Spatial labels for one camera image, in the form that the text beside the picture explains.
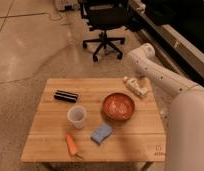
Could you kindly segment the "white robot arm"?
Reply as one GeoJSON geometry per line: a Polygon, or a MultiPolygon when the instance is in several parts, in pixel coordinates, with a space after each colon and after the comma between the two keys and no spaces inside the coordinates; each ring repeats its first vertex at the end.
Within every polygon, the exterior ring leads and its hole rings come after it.
{"type": "Polygon", "coordinates": [[[166,136],[165,171],[204,171],[204,87],[151,60],[145,43],[128,57],[135,69],[173,96],[166,136]]]}

